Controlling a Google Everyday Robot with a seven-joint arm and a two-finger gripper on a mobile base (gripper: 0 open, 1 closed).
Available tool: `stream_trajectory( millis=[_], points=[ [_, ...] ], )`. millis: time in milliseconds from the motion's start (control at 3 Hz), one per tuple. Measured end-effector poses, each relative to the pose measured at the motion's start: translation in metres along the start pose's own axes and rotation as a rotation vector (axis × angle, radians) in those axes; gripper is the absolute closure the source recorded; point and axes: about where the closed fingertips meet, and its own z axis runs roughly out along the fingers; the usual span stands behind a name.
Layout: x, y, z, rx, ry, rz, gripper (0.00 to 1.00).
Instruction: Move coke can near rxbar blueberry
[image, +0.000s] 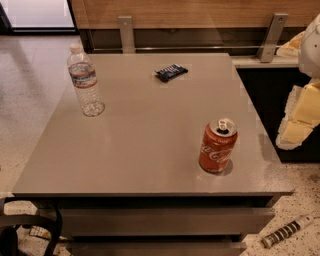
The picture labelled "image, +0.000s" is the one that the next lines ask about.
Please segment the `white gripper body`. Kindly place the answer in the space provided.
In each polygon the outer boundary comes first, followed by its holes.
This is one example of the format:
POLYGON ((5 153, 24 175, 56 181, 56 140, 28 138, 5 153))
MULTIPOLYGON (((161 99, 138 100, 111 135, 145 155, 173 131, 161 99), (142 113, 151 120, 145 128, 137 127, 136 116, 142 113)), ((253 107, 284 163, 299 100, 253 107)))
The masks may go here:
POLYGON ((299 70, 312 79, 320 78, 320 14, 308 25, 298 53, 299 70))

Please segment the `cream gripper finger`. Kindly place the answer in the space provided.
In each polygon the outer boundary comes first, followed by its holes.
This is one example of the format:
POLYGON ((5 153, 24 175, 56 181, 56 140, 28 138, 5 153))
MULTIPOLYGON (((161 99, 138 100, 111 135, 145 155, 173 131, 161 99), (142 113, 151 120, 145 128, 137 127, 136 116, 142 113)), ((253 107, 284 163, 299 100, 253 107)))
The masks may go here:
POLYGON ((304 31, 295 35, 288 42, 283 44, 277 51, 276 55, 280 57, 297 57, 304 36, 304 31))
POLYGON ((320 82, 313 81, 304 87, 294 85, 278 129, 277 147, 293 150, 301 146, 319 124, 320 82))

